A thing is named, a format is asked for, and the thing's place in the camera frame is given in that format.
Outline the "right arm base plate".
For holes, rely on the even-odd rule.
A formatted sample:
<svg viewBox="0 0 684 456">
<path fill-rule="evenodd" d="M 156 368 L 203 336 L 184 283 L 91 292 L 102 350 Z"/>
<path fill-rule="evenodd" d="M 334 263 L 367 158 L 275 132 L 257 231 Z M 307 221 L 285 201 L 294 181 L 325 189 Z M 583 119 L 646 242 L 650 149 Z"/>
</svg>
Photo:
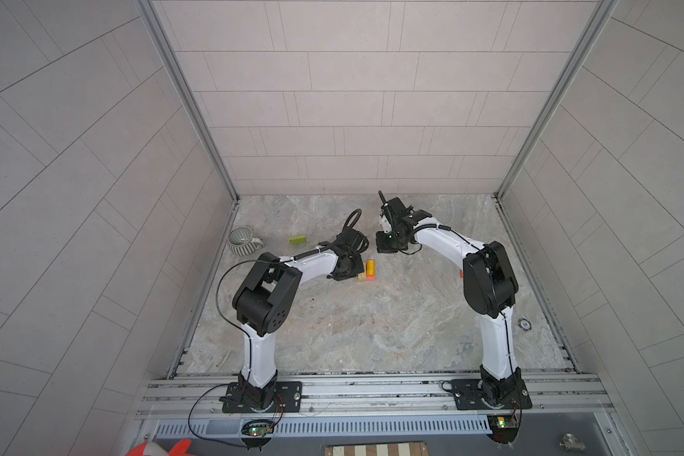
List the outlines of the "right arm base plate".
<svg viewBox="0 0 684 456">
<path fill-rule="evenodd" d="M 522 379 L 496 382 L 454 379 L 450 382 L 457 410 L 530 410 L 532 400 Z"/>
</svg>

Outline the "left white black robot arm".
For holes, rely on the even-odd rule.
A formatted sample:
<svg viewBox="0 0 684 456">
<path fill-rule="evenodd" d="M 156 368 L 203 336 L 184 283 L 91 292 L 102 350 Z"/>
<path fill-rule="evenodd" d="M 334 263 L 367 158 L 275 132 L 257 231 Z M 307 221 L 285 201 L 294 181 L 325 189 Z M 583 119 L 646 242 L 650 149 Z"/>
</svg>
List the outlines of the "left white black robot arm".
<svg viewBox="0 0 684 456">
<path fill-rule="evenodd" d="M 237 377 L 241 403 L 266 410 L 276 396 L 276 332 L 290 315 L 301 284 L 317 277 L 342 281 L 365 271 L 362 254 L 370 241 L 346 228 L 333 241 L 296 256 L 264 253 L 253 266 L 232 300 L 234 325 L 243 332 L 244 359 Z"/>
</svg>

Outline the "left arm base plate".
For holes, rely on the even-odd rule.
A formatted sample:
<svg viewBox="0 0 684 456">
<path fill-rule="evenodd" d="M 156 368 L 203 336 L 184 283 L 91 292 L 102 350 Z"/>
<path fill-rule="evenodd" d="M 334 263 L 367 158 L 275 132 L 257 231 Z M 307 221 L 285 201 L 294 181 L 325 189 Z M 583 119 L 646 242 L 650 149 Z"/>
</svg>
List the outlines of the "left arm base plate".
<svg viewBox="0 0 684 456">
<path fill-rule="evenodd" d="M 245 381 L 233 382 L 220 396 L 224 413 L 299 412 L 301 382 L 272 381 L 257 388 Z"/>
</svg>

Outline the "lime green long block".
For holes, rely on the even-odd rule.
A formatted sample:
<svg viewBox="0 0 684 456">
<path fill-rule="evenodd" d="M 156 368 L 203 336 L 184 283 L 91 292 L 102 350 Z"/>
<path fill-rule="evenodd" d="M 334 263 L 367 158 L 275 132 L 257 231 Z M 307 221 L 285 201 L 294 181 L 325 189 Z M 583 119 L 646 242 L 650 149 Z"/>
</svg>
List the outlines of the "lime green long block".
<svg viewBox="0 0 684 456">
<path fill-rule="evenodd" d="M 289 237 L 289 242 L 292 245 L 299 245 L 307 242 L 307 236 L 306 235 L 296 235 Z"/>
</svg>

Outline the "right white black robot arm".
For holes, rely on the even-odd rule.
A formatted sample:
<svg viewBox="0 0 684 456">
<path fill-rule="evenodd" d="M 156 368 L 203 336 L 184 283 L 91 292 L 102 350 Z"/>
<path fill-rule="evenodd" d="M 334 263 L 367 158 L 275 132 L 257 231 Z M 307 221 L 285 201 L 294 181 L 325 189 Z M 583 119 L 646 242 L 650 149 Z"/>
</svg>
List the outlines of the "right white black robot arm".
<svg viewBox="0 0 684 456">
<path fill-rule="evenodd" d="M 513 307 L 519 283 L 505 247 L 498 241 L 469 239 L 432 214 L 382 193 L 376 249 L 380 254 L 408 252 L 410 244 L 431 248 L 460 268 L 464 300 L 475 311 L 483 342 L 480 390 L 492 409 L 522 410 L 524 381 L 514 353 Z"/>
</svg>

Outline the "orange cylinder wood block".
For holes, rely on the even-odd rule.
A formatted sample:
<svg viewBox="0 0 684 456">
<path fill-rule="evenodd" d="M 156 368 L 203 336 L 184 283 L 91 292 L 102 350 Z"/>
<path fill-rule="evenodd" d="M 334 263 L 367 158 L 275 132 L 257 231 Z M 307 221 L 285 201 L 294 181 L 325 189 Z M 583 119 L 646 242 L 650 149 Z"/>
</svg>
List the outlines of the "orange cylinder wood block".
<svg viewBox="0 0 684 456">
<path fill-rule="evenodd" d="M 376 263 L 374 260 L 368 260 L 366 262 L 366 276 L 376 277 Z"/>
</svg>

